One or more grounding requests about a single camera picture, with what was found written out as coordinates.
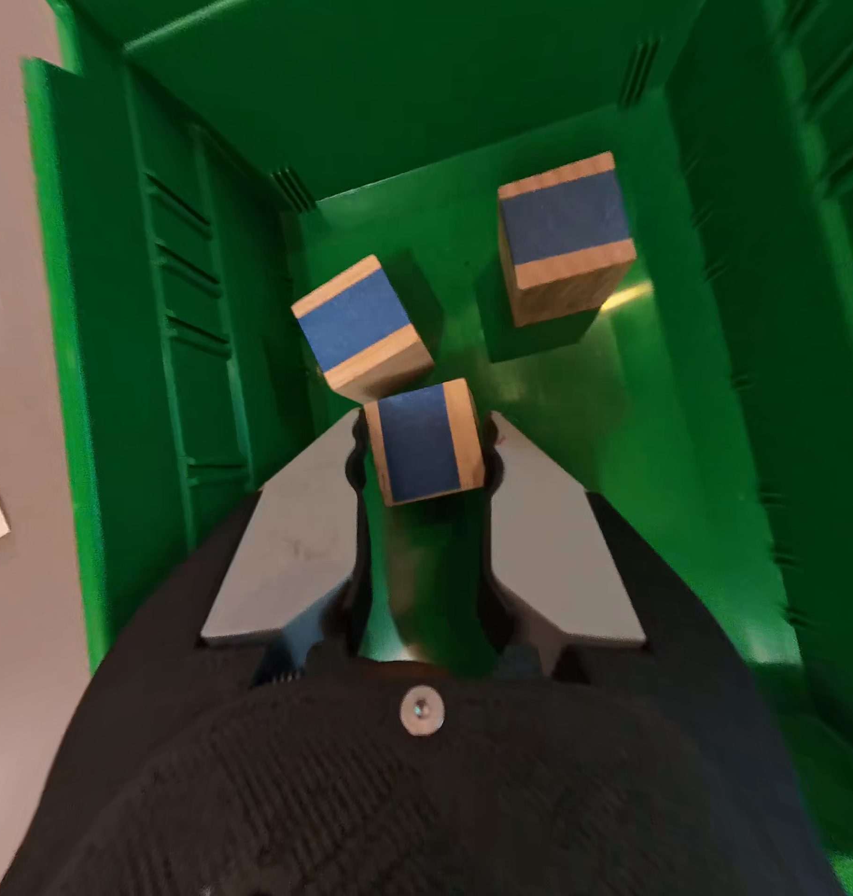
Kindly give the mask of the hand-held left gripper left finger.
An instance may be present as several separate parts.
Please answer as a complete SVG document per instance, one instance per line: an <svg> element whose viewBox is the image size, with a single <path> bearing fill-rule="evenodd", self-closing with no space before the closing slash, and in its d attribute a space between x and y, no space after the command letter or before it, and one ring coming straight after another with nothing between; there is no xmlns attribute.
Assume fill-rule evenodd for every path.
<svg viewBox="0 0 853 896"><path fill-rule="evenodd" d="M357 653L371 611L363 412L351 411L261 489L202 639L307 655L322 638Z"/></svg>

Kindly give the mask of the green plastic bin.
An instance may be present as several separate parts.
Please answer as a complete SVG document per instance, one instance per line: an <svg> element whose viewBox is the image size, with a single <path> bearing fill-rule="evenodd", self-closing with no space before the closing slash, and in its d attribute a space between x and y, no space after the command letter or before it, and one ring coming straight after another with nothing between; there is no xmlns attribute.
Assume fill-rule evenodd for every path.
<svg viewBox="0 0 853 896"><path fill-rule="evenodd" d="M434 357L738 653L691 697L853 894L853 2L49 2L23 64L91 673L348 412L291 304L374 254ZM497 189L604 151L637 258L518 328Z"/></svg>

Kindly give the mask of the blue-striped wooden cube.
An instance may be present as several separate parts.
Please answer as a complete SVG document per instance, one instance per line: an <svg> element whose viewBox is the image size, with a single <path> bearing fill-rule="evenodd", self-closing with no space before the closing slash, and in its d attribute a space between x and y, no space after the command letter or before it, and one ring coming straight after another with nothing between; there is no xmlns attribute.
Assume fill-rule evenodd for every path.
<svg viewBox="0 0 853 896"><path fill-rule="evenodd" d="M360 405L433 370L426 342L374 254L299 298L291 312L327 386Z"/></svg>
<svg viewBox="0 0 853 896"><path fill-rule="evenodd" d="M484 486L477 409L466 379L374 400L363 409L385 506Z"/></svg>
<svg viewBox="0 0 853 896"><path fill-rule="evenodd" d="M499 186L497 217L518 328L600 309L637 258L611 151Z"/></svg>

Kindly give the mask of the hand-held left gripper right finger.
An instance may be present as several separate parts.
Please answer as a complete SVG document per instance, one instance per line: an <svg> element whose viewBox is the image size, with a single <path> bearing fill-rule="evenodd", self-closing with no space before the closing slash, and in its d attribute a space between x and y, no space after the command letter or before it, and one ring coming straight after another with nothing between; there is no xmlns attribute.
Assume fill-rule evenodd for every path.
<svg viewBox="0 0 853 896"><path fill-rule="evenodd" d="M501 413L485 428L478 597L499 652L557 662L570 648L640 651L645 632L581 483Z"/></svg>

